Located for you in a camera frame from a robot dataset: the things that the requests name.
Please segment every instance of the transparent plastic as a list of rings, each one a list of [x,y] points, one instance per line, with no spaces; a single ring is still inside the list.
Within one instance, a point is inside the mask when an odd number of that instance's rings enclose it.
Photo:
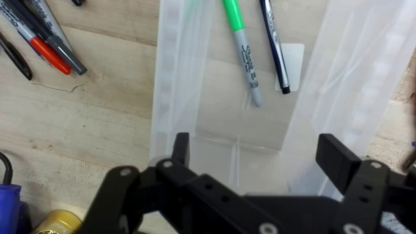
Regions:
[[[414,52],[416,1],[274,4],[281,40],[305,48],[289,61],[304,58],[304,75],[298,92],[280,92],[259,2],[241,0],[265,99],[255,108],[223,1],[162,1],[151,157],[188,131],[193,169],[239,192],[332,196],[318,136],[365,156]]]

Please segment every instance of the red marker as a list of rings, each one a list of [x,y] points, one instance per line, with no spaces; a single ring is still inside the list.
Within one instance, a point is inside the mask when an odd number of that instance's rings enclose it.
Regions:
[[[21,22],[14,12],[0,1],[0,10],[3,15],[16,27],[19,34],[25,38],[25,40],[53,66],[64,74],[71,74],[71,66],[50,47],[45,40],[42,40],[36,32],[33,32],[24,22]]]

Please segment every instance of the black marker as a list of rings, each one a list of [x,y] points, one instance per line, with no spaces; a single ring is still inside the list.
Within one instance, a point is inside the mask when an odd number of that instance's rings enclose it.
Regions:
[[[16,49],[16,47],[10,43],[3,34],[0,32],[0,47],[5,49],[5,52],[11,57],[14,64],[19,67],[19,70],[29,79],[32,80],[33,73],[24,58],[24,56]]]
[[[270,38],[271,49],[274,53],[279,83],[283,88],[283,93],[291,93],[289,75],[288,75],[287,64],[284,58],[284,51],[278,35],[278,27],[275,23],[275,14],[274,14],[271,0],[261,0],[261,8],[263,12],[263,18],[268,31],[268,38]]]
[[[51,30],[23,2],[21,0],[5,0],[15,14],[24,21],[33,31],[38,32],[80,75],[88,71],[88,67],[73,54],[64,44],[62,38],[53,34]]]

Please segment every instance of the wooden table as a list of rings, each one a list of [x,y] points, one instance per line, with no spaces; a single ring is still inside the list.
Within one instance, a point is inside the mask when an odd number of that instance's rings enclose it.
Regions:
[[[106,171],[146,168],[150,152],[159,1],[49,0],[84,77],[64,77],[42,61],[8,22],[0,30],[31,60],[33,82],[0,54],[0,149],[11,156],[34,222],[51,209],[84,216]],[[370,153],[398,165],[414,138],[409,125],[415,65],[393,97]],[[158,221],[148,226],[166,230]]]

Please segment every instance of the green marker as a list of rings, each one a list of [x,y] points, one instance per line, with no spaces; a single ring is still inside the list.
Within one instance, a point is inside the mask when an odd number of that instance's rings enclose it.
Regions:
[[[257,75],[255,66],[252,58],[252,48],[246,35],[246,26],[244,15],[239,4],[239,0],[223,0],[227,17],[229,19],[231,27],[235,31],[236,41],[239,45],[239,53],[245,67],[246,78],[250,86],[254,104],[257,106],[262,105],[262,95],[259,88],[259,80]]]

